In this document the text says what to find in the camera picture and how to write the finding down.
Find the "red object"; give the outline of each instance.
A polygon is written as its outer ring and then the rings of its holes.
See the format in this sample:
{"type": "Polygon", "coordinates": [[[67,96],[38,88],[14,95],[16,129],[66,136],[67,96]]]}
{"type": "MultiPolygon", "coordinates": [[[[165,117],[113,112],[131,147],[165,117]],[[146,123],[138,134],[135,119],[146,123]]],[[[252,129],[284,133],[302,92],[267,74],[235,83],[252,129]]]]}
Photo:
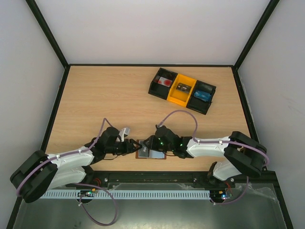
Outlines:
{"type": "Polygon", "coordinates": [[[164,80],[164,82],[163,82],[166,86],[170,86],[171,85],[171,83],[172,83],[172,81],[171,80],[164,80]]]}

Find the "cable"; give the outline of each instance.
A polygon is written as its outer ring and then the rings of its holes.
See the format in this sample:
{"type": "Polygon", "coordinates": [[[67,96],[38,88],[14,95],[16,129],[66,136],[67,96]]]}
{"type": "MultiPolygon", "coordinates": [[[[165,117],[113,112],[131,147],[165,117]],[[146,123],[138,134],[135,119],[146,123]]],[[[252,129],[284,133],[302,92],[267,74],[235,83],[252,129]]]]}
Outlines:
{"type": "Polygon", "coordinates": [[[227,204],[233,204],[235,202],[237,202],[238,200],[240,200],[246,193],[247,189],[248,189],[248,185],[249,185],[249,177],[247,177],[247,182],[246,182],[246,187],[244,187],[244,191],[240,194],[240,196],[230,202],[224,202],[224,203],[215,203],[212,199],[211,199],[211,202],[214,204],[214,205],[227,205],[227,204]]]}
{"type": "Polygon", "coordinates": [[[228,182],[226,182],[225,181],[225,184],[228,186],[228,189],[227,190],[229,190],[230,191],[230,193],[233,195],[233,193],[232,193],[232,189],[231,189],[231,186],[228,184],[228,182]]]}
{"type": "MultiPolygon", "coordinates": [[[[112,127],[112,125],[110,124],[110,122],[107,120],[107,118],[104,118],[103,119],[103,122],[102,122],[102,125],[101,125],[101,128],[100,128],[100,132],[99,134],[97,135],[96,139],[93,141],[93,143],[91,144],[91,146],[89,146],[89,148],[86,148],[84,150],[74,150],[74,151],[70,151],[70,152],[67,152],[67,153],[63,153],[61,155],[59,155],[59,157],[63,157],[63,156],[68,156],[68,155],[72,155],[72,154],[79,154],[79,153],[85,153],[87,151],[89,151],[92,147],[94,147],[94,145],[96,144],[96,142],[99,140],[99,137],[101,136],[102,134],[102,130],[104,128],[104,124],[105,124],[105,121],[109,124],[109,126],[112,127]]],[[[25,178],[24,180],[20,183],[20,185],[18,186],[17,190],[16,190],[16,195],[20,197],[20,190],[22,189],[23,185],[28,181],[28,179],[36,172],[38,171],[40,168],[42,168],[45,164],[53,161],[57,159],[56,156],[54,157],[51,157],[50,159],[42,162],[40,165],[38,165],[36,168],[34,168],[25,178]]]]}
{"type": "Polygon", "coordinates": [[[101,180],[98,178],[94,178],[92,181],[95,181],[97,183],[98,186],[101,186],[101,180]]]}
{"type": "MultiPolygon", "coordinates": [[[[194,129],[194,132],[193,132],[193,135],[192,135],[192,138],[193,138],[193,140],[194,140],[195,142],[198,142],[198,143],[201,143],[201,144],[232,144],[232,145],[242,146],[242,147],[244,147],[244,148],[248,148],[248,149],[253,150],[253,151],[259,153],[260,155],[262,155],[262,156],[265,158],[265,164],[264,164],[263,166],[267,166],[267,165],[269,164],[269,162],[270,162],[269,157],[268,157],[263,151],[261,151],[261,150],[259,150],[259,149],[256,149],[256,148],[254,148],[254,147],[252,147],[252,146],[248,146],[248,145],[246,145],[246,144],[239,143],[239,142],[233,142],[233,141],[200,141],[199,139],[196,139],[196,138],[195,138],[195,135],[196,135],[197,128],[198,128],[198,122],[197,122],[197,119],[195,118],[195,116],[194,116],[192,113],[190,113],[189,111],[185,111],[185,110],[175,110],[175,111],[172,111],[172,112],[170,112],[170,113],[169,113],[169,114],[168,114],[168,115],[167,115],[167,116],[157,125],[157,127],[160,127],[160,126],[165,122],[165,120],[166,120],[169,116],[171,116],[172,114],[174,114],[174,113],[176,113],[176,112],[184,112],[184,113],[187,113],[187,114],[189,114],[189,115],[193,118],[193,120],[195,121],[195,129],[194,129]]],[[[246,193],[246,190],[247,190],[247,188],[248,188],[248,184],[249,184],[249,177],[247,177],[246,187],[245,187],[243,193],[242,193],[238,198],[236,198],[235,200],[232,200],[232,201],[230,201],[230,202],[226,202],[226,203],[217,203],[217,205],[232,204],[232,203],[235,203],[236,201],[238,201],[238,200],[239,200],[241,197],[243,197],[244,194],[246,193]]]]}
{"type": "Polygon", "coordinates": [[[116,159],[117,157],[118,157],[118,155],[117,155],[116,157],[114,157],[114,158],[110,158],[110,159],[103,159],[103,160],[106,160],[106,161],[112,161],[112,160],[116,159]]]}
{"type": "Polygon", "coordinates": [[[169,154],[167,154],[166,152],[163,152],[165,155],[167,155],[167,156],[176,156],[176,155],[169,155],[169,154]]]}
{"type": "Polygon", "coordinates": [[[192,113],[190,113],[189,111],[185,111],[185,110],[175,110],[175,111],[172,111],[157,125],[157,127],[160,127],[169,116],[171,116],[172,114],[174,114],[176,112],[187,113],[195,121],[195,129],[194,129],[194,132],[193,132],[193,135],[192,135],[192,138],[193,138],[193,140],[195,142],[198,142],[198,143],[201,143],[201,144],[224,144],[225,143],[225,144],[232,144],[232,145],[242,146],[244,148],[248,148],[248,149],[253,150],[253,151],[259,153],[260,155],[262,155],[265,158],[265,164],[263,166],[267,166],[269,164],[269,162],[270,162],[269,157],[263,151],[261,151],[259,149],[256,149],[256,148],[254,148],[252,146],[248,146],[246,144],[239,143],[239,142],[233,142],[233,141],[221,141],[221,142],[220,141],[200,141],[199,139],[196,139],[195,135],[196,135],[197,128],[198,128],[198,122],[197,122],[195,116],[192,113]]]}
{"type": "Polygon", "coordinates": [[[85,208],[85,206],[84,206],[84,205],[82,204],[82,202],[81,202],[81,198],[84,197],[84,195],[81,195],[81,197],[80,197],[80,201],[79,201],[80,204],[79,204],[79,206],[81,206],[81,207],[85,210],[85,212],[86,212],[87,216],[89,217],[89,219],[90,219],[92,222],[94,222],[94,223],[96,223],[97,225],[99,225],[99,226],[110,226],[110,225],[112,225],[112,224],[115,223],[116,218],[118,217],[119,207],[118,207],[118,203],[116,202],[116,200],[113,198],[113,195],[112,195],[109,191],[107,191],[106,189],[104,189],[104,188],[102,188],[102,187],[96,186],[96,185],[88,185],[88,184],[82,184],[82,183],[74,183],[74,185],[86,186],[86,187],[94,187],[94,188],[97,188],[97,189],[100,189],[100,190],[103,190],[104,192],[106,192],[106,193],[110,196],[110,198],[112,199],[113,204],[114,204],[114,207],[115,207],[115,214],[114,214],[113,220],[112,220],[110,223],[101,223],[101,222],[99,222],[99,221],[96,221],[96,220],[89,214],[89,212],[87,211],[87,209],[85,208]]]}

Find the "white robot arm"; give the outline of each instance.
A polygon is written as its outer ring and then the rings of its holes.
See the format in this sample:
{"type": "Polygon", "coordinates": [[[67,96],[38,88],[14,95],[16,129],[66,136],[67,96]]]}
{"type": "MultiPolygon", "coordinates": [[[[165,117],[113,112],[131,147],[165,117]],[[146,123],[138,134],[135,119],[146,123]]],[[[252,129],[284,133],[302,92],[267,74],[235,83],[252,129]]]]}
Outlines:
{"type": "Polygon", "coordinates": [[[38,150],[12,174],[10,181],[27,203],[55,187],[90,183],[93,176],[90,165],[103,160],[106,154],[126,155],[142,147],[135,140],[125,138],[129,131],[129,128],[118,131],[108,127],[97,140],[94,138],[70,152],[45,154],[38,150]]]}
{"type": "Polygon", "coordinates": [[[259,177],[266,153],[264,146],[237,131],[223,138],[198,139],[191,136],[179,137],[166,126],[160,126],[157,127],[155,135],[146,139],[144,144],[152,150],[165,153],[171,151],[180,158],[222,157],[210,168],[213,177],[220,181],[225,181],[239,174],[259,177]]]}

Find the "yellow compartment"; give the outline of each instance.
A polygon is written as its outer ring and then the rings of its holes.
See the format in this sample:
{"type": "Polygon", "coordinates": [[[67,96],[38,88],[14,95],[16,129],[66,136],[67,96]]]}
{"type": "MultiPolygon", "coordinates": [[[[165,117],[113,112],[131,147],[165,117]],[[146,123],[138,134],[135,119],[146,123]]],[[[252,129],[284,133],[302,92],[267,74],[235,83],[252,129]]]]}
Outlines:
{"type": "Polygon", "coordinates": [[[192,91],[195,87],[196,81],[196,79],[190,78],[186,75],[178,74],[175,81],[173,82],[172,87],[170,88],[167,100],[179,104],[180,106],[186,107],[187,102],[189,101],[192,91]],[[187,94],[185,92],[177,90],[176,88],[179,83],[183,83],[192,87],[190,92],[187,94]]]}

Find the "wooden tabletop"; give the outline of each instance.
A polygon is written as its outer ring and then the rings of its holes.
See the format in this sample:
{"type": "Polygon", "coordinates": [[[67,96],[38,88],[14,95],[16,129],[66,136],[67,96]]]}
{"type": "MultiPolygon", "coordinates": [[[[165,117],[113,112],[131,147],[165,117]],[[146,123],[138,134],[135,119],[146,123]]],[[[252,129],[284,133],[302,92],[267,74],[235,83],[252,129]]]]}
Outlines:
{"type": "MultiPolygon", "coordinates": [[[[144,140],[155,132],[167,114],[177,109],[191,112],[198,120],[198,138],[219,138],[232,131],[249,135],[231,68],[165,67],[215,85],[207,115],[148,94],[159,67],[72,66],[55,118],[47,153],[61,153],[83,146],[98,134],[102,120],[121,130],[131,129],[128,138],[144,140]]],[[[175,113],[164,123],[179,136],[191,136],[195,124],[185,113],[175,113]]],[[[94,170],[112,171],[207,171],[219,157],[166,160],[136,159],[135,153],[103,160],[94,170]]]]}

